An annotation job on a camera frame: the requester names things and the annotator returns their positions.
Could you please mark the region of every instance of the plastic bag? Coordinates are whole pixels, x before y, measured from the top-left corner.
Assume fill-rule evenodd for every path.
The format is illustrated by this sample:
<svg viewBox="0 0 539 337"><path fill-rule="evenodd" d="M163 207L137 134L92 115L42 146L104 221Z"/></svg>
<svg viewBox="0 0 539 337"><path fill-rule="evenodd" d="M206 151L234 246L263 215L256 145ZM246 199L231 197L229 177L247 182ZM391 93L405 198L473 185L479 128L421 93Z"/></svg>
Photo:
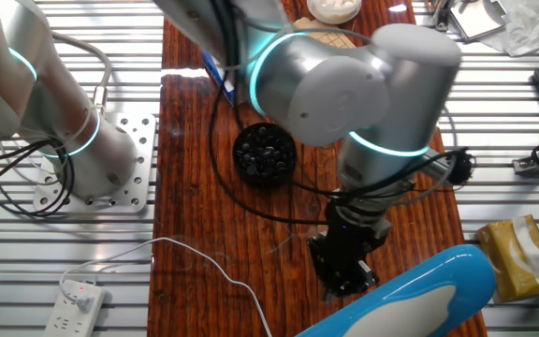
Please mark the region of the plastic bag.
<svg viewBox="0 0 539 337"><path fill-rule="evenodd" d="M520 56L539 51L539 0L499 0L506 15L504 30L479 40L497 51Z"/></svg>

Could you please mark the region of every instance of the metal bracket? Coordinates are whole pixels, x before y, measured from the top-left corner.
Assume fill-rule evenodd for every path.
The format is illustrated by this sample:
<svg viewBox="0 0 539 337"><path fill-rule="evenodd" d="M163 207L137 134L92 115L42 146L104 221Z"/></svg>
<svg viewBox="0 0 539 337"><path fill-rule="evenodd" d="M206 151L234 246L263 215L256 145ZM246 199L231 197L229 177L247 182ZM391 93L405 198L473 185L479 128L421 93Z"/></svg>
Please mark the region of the metal bracket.
<svg viewBox="0 0 539 337"><path fill-rule="evenodd" d="M438 7L434 10L434 28L438 32L448 31L448 20L450 18L450 8L457 0L440 0Z"/></svg>
<svg viewBox="0 0 539 337"><path fill-rule="evenodd" d="M149 179L153 160L153 144L156 129L155 117L151 114L135 113L106 113L108 122L123 129L137 146L137 165L128 181L116 192L103 198L83 199L70 196L70 202L60 210L66 214L135 214L142 212L147 205L149 194ZM49 160L43 160L41 167L53 172ZM46 171L40 170L38 181L45 183L53 177ZM39 185L36 188L33 204L41 209L53 202L61 184Z"/></svg>

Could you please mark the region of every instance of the white power strip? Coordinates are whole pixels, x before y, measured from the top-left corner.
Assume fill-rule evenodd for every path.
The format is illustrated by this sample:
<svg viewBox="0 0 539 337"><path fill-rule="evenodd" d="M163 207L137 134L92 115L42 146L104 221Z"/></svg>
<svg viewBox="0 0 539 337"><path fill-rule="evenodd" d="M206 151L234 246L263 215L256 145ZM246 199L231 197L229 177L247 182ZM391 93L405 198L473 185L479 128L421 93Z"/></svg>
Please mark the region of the white power strip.
<svg viewBox="0 0 539 337"><path fill-rule="evenodd" d="M103 304L105 291L98 286L71 280L64 281L64 290L74 299L93 297L91 310L89 313L82 312L78 305L60 292L43 337L90 337Z"/></svg>

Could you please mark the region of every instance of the wire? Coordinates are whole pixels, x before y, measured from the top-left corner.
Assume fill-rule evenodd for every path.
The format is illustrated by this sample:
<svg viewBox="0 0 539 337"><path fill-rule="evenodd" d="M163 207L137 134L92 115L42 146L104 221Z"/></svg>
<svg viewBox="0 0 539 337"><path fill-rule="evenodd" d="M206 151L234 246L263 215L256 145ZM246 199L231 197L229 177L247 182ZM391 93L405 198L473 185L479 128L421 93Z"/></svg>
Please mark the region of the wire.
<svg viewBox="0 0 539 337"><path fill-rule="evenodd" d="M304 189L304 190L314 192L314 193L318 193L318 194L324 195L326 197L341 197L341 198L361 197L364 194L367 194L367 193L370 193L370 192L375 192L375 191L377 191L377 190L379 190L381 188L384 188L384 187L386 187L386 186L388 186L388 185L390 185L392 183L395 183L395 182L397 182L397 181L399 181L401 179L404 179L408 175L420 171L421 169L425 168L426 166L428 166L429 164L435 162L438 159L449 157L449 156L451 156L453 154L462 154L466 150L467 150L466 148L463 148L463 149L459 149L459 150L449 151L449 152L446 152L444 154L437 154L434 157L430 158L429 160L427 160L425 162L422 162L421 164L416 165L414 167L408 168L407 170L402 170L402 171L400 171L398 173L395 173L394 175L390 176L389 178L387 178L387 179L385 179L385 180L383 180L383 181L381 181L379 183L375 183L375 184L364 186L364 187L359 187L358 189L345 191L345 192L333 192L333 191L319 190L319 189L312 188L312 187L309 187L309 186L307 186L305 184L298 183L298 182L293 182L293 184L295 186L299 187L299 188Z"/></svg>
<svg viewBox="0 0 539 337"><path fill-rule="evenodd" d="M11 170L14 166L18 165L18 163L20 163L24 158L26 158L27 156L29 156L30 154L38 151L38 149L46 146L48 144L43 144L41 145L40 147L39 146L35 146L33 148L31 148L30 150L26 151L26 153L24 153L23 155L21 155L20 157L18 157L18 159L14 160L10 165L6 166L5 168L3 168L1 171L0 171L0 178L1 176L3 176L4 174L6 174L6 172L8 172L9 170Z"/></svg>
<svg viewBox="0 0 539 337"><path fill-rule="evenodd" d="M167 241L167 242L172 242L172 243L175 243L175 244L178 244L180 247L183 247L183 248L186 248L188 250L190 250L191 252L197 254L197 255L200 255L202 257L204 257L205 259L207 259L208 261L211 262L211 264L213 264L219 271L220 273L222 273L222 275L227 279L227 281L233 285L236 285L236 286L242 286L244 287L245 289L247 289L247 291L253 296L253 300L255 301L255 306L257 307L257 311L259 312L259 317L261 318L261 322L263 323L263 326L266 330L266 333L268 334L269 337L271 337L271 331L270 331L270 326L268 325L268 321L266 320L266 317L265 315L263 314L263 309L261 308L261 304L259 304L259 300L257 299L257 296L255 294L255 292L251 289L250 286L248 286L247 284L243 283L243 282L240 282L240 281L234 281L232 280L227 274L226 272L222 269L222 267L220 267L220 265L211 257L199 252L197 249L185 244L185 243L182 243L182 242L178 242L178 241L175 241L173 239L170 239L170 238L157 238L157 239L153 239L153 240L149 240L147 242L144 242L144 243L141 243L139 244L138 246L134 247L134 248L131 248L123 253L120 253L120 254L116 254L114 256L108 256L108 257L103 257L103 258L99 258L99 259L96 259L96 260L93 260L93 261L89 261L89 262L86 262L86 263L83 263L81 265L79 265L77 268L74 268L72 270L69 270L69 271L64 271L64 273L62 274L62 277L60 278L60 290L62 291L62 294L64 294L64 296L70 300L71 302L73 303L77 303L77 305L79 305L79 301L70 297L65 291L64 291L64 280L66 279L66 276L71 273L71 272L74 272L74 271L79 271L81 270L82 268L84 267L88 267L88 266L91 266L91 265L94 265L94 264L97 264L97 263L103 263L103 262L108 262L110 260L113 260L114 258L117 258L117 257L120 257L120 256L124 256L126 254L129 254L129 253L132 253L136 250L138 250L139 248L142 248L148 244L152 244L152 243L155 243L155 242L160 242L160 241Z"/></svg>
<svg viewBox="0 0 539 337"><path fill-rule="evenodd" d="M72 135L72 137L70 137L69 139L61 139L61 138L59 138L57 136L50 135L50 134L47 134L47 133L42 132L42 131L33 130L33 129L30 129L30 128L24 127L24 126L21 126L20 130L24 130L26 132L32 132L32 133L35 133L37 135L41 135L41 136L44 137L44 139L55 139L55 140L59 141L61 145L59 145L58 147L53 148L54 151L61 150L61 149L66 149L67 148L66 144L69 143L70 141L73 141L73 140L77 139L80 136L80 134L82 134L84 129L86 129L89 122L91 121L90 117L91 117L91 113L93 111L95 111L95 107L89 108L87 115L84 117L84 122L80 126L80 129L78 131L76 131L76 133L74 135ZM28 138L22 138L22 139L37 139L37 138L36 137L28 137Z"/></svg>
<svg viewBox="0 0 539 337"><path fill-rule="evenodd" d="M408 200L395 202L390 206L395 207L395 206L408 205L408 204L414 203L416 201L419 201L419 200L421 200L423 198L427 198L429 195L436 192L438 190L438 188L440 188L440 186L442 186L442 185L444 185L444 183L446 183L446 181L448 180L448 177L450 177L450 175L453 173L453 169L455 169L456 164L457 164L457 158L453 155L452 164L449 165L448 170L446 171L446 173L442 176L442 178L440 178L440 180L431 189L423 192L422 194L420 194L417 197L410 198Z"/></svg>
<svg viewBox="0 0 539 337"><path fill-rule="evenodd" d="M439 5L440 5L440 0L436 0L436 4L435 4L435 5L432 5L432 4L430 3L430 0L426 0L426 7L427 7L428 9L434 10L434 9L438 8Z"/></svg>
<svg viewBox="0 0 539 337"><path fill-rule="evenodd" d="M66 200L72 194L72 191L74 189L76 172L74 170L74 165L72 164L72 158L69 155L67 155L66 152L64 152L63 150L58 150L56 151L56 153L58 154L60 161L64 162L63 163L64 180L62 181L61 191L59 192L57 198L49 206L45 207L42 210L36 210L34 212L27 211L22 206L20 206L16 201L14 201L13 198L9 195L9 193L0 184L0 192L4 195L4 197L6 197L7 201L9 201L9 203L11 203L16 208L16 210L9 208L1 200L0 200L0 207L13 214L25 215L29 217L48 217L48 216L57 214L62 209L62 207L64 207ZM66 189L68 175L70 177L70 183L69 183L68 188ZM57 205L57 207L53 211L48 212L50 209L55 207L55 205Z"/></svg>
<svg viewBox="0 0 539 337"><path fill-rule="evenodd" d="M64 43L69 44L70 46L74 46L77 48L80 48L84 51L88 51L93 53L101 62L103 62L103 65L105 66L105 70L103 72L103 78L101 79L101 82L99 83L99 86L106 87L109 83L109 78L111 77L111 61L109 60L108 56L102 52L97 47L93 46L92 44L86 43L84 41L80 41L78 39L75 39L74 37L69 37L63 34L52 32L53 38L56 40L60 40Z"/></svg>
<svg viewBox="0 0 539 337"><path fill-rule="evenodd" d="M250 21L248 21L248 19L243 20L243 21L247 25L252 26L255 29L262 30L264 32L269 32L269 33L277 33L277 34L268 43L266 43L266 45L260 51L258 51L257 54L252 56L250 59L248 59L247 61L245 61L243 63L240 63L239 65L236 65L236 66L219 66L223 70L226 70L226 71L228 71L228 70L243 70L244 68L246 68L247 66L249 66L250 64L255 62L261 56L261 54L263 54L263 52L274 41L276 41L280 37L284 36L285 34L288 34L286 29L275 29L275 28L270 28L270 27L264 27L264 26L261 26L261 25L259 25L257 23L250 22ZM365 36L363 36L363 35L361 35L359 33L355 33L355 32L352 32L352 31L349 31L349 30L346 30L346 29L341 29L341 28L329 28L329 27L327 27L327 28L302 28L302 29L295 29L294 33L336 33L336 34L344 34L344 35L347 35L349 37L356 37L356 38L360 39L361 41L363 41L364 43L371 43L371 39L369 37L365 37Z"/></svg>
<svg viewBox="0 0 539 337"><path fill-rule="evenodd" d="M453 146L455 148L458 148L459 147L459 136L457 134L457 127L455 126L455 121L453 121L453 116L450 114L450 110L444 106L442 108L444 114L446 115L446 117L448 118L448 122L450 123L450 129L452 130L453 132Z"/></svg>
<svg viewBox="0 0 539 337"><path fill-rule="evenodd" d="M218 108L219 108L219 104L220 104L220 98L222 97L222 92L224 90L224 84L226 83L226 78L227 78L227 76L224 77L224 80L220 84L219 91L218 91L218 93L217 93L217 95L215 97L215 100L213 101L213 110L211 112L211 122L210 122L210 127L209 127L209 132L208 132L208 147L209 147L209 152L210 152L211 168L213 169L213 173L215 174L215 178L217 179L218 183L220 183L220 185L224 189L224 192L226 192L228 197L230 199L232 199L232 201L234 203L236 203L237 205L242 207L245 211L250 212L252 214L255 214L257 216L260 216L262 218L271 220L271 221L282 222L282 223L286 223L286 224L293 223L293 224L302 224L302 225L327 225L328 224L327 221L300 220L300 219L292 219L291 220L291 219L287 219L287 218L282 218L282 217L278 217L278 216L265 214L265 213L260 212L260 211L258 211L256 209L252 208L252 207L249 207L244 202L242 202L238 198L236 198L234 193L232 193L232 191L230 191L230 188L228 187L228 185L224 181L224 178L222 178L222 175L220 174L220 171L219 171L219 169L217 167L217 161L215 160L215 155L214 155L214 150L213 150L213 130L215 129L215 122L217 120L217 112L218 112Z"/></svg>
<svg viewBox="0 0 539 337"><path fill-rule="evenodd" d="M13 156L25 153L25 152L30 151L30 150L35 149L35 148L38 150L38 149L43 148L43 147L45 147L45 146L47 146L49 144L50 144L50 142L48 140L40 140L40 141L34 142L34 143L32 143L32 144L30 144L28 146L25 146L25 147L23 147L23 148L21 148L21 149L19 149L17 151L14 151L12 153L0 155L0 160L6 159L6 158L11 158Z"/></svg>
<svg viewBox="0 0 539 337"><path fill-rule="evenodd" d="M22 146L18 143L18 141L13 140L13 142L14 142L14 145L16 145L17 148L20 149L20 148L22 147ZM1 144L1 141L0 141L0 147L1 147L1 152L5 153L5 149L3 148L2 144ZM42 171L42 172L45 172L45 173L47 173L47 174L55 174L55 173L56 173L56 172L49 172L49 171L47 171L46 169L42 168L42 167L39 166L39 165L35 162L35 160L33 160L33 158L31 158L31 157L28 157L27 159L28 159L28 161L30 162L30 164L31 164L32 166L34 166L36 169L38 169L38 170L40 170L40 171Z"/></svg>
<svg viewBox="0 0 539 337"><path fill-rule="evenodd" d="M18 144L17 141L14 141L14 143L20 148L20 145ZM1 152L2 152L3 154L6 154L6 149L4 148L4 144L3 144L3 142L1 142L1 141L0 141L0 150L1 150ZM44 172L47 172L47 173L49 173L50 175L55 175L55 172L54 172L54 173L51 173L51 172L47 171L46 169L40 168L39 166L37 166L36 163L33 162L33 160L30 158L30 156L29 156L27 159L28 159L28 161L30 161L30 163L31 163L35 168L40 169L40 170L42 170L42 171L44 171ZM6 161L7 161L7 163L8 163L9 165L11 165L11 159L6 158ZM54 181L52 181L52 182L50 182L50 183L41 183L41 182L38 182L38 181L36 181L36 180L33 180L33 179L28 178L24 173L22 173L22 171L20 171L20 170L19 170L18 168L16 168L16 167L12 167L12 169L13 169L19 176L21 176L23 179L25 179L27 182L33 183L33 184L36 184L36 185L40 185L40 186L49 186L49 185L53 185L53 184L55 184L55 183L59 183L59 181L60 181L59 178L57 178L56 180L54 180Z"/></svg>
<svg viewBox="0 0 539 337"><path fill-rule="evenodd" d="M282 24L284 25L284 28L287 32L292 32L293 24L290 20L288 20L288 17L286 16L286 11L284 10L284 4L280 0L273 0L273 2L276 4L276 7L278 8L278 11L280 12L280 19L282 20Z"/></svg>

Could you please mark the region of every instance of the robotic arm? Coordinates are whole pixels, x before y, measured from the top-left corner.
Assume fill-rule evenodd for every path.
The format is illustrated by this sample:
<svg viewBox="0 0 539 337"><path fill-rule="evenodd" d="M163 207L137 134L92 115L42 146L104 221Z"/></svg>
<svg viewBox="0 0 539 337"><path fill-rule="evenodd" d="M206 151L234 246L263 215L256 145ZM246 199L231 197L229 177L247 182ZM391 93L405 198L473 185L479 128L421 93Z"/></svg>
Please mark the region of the robotic arm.
<svg viewBox="0 0 539 337"><path fill-rule="evenodd" d="M220 62L227 61L222 22L237 7L246 18L234 22L240 59L254 60L237 79L241 94L304 144L344 139L340 197L328 204L328 233L309 246L327 299L372 286L365 256L384 244L391 228L386 211L413 184L416 170L409 168L452 182L450 163L429 145L459 70L457 45L427 28L393 24L380 28L368 46L342 50L284 33L288 27L276 0L153 1ZM17 7L7 30L0 24L0 139L38 130L66 140L77 166L77 194L100 196L117 188L134 169L134 150L125 150L134 149L132 140L90 113L93 102L54 51L38 7L30 0L0 2ZM346 195L367 186L377 187Z"/></svg>

